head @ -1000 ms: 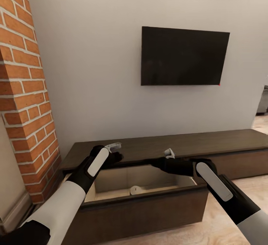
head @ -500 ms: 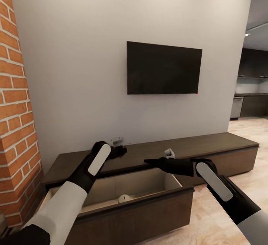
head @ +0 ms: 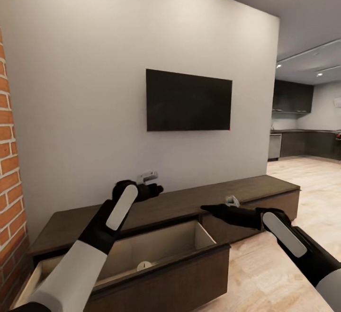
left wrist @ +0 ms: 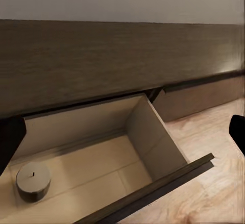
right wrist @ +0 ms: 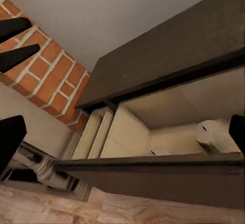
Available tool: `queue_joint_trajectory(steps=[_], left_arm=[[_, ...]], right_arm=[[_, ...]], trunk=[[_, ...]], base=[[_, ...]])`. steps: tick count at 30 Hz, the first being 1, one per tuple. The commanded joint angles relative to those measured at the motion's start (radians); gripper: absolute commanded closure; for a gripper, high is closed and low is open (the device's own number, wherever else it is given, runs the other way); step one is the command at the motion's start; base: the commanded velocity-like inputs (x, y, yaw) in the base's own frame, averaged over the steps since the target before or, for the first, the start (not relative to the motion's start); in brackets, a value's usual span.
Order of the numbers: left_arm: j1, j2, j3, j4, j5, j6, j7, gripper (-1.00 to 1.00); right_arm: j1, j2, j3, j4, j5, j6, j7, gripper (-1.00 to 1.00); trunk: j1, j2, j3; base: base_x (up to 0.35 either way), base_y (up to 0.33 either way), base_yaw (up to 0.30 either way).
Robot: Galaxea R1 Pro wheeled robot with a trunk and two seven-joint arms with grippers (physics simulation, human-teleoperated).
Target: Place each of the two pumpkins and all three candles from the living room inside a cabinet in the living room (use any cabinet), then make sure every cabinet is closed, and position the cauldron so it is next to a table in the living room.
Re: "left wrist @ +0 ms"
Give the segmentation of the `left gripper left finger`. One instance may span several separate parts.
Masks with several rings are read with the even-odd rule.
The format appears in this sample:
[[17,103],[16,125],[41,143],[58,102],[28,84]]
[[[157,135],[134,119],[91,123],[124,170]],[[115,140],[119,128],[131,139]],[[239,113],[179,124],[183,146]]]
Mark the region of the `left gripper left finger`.
[[0,176],[27,134],[24,117],[13,116],[0,120]]

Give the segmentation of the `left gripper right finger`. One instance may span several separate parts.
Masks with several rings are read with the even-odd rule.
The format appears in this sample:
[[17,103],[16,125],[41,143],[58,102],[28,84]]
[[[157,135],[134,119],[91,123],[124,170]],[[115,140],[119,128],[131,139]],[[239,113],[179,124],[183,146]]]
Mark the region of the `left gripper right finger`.
[[228,132],[245,156],[245,117],[233,115]]

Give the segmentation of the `pillar candle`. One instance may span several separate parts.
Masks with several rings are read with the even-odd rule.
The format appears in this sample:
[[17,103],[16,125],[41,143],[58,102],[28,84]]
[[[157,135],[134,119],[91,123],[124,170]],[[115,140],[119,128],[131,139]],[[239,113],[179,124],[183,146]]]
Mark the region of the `pillar candle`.
[[51,184],[51,171],[42,162],[29,162],[19,169],[16,186],[26,202],[37,202],[46,196]]

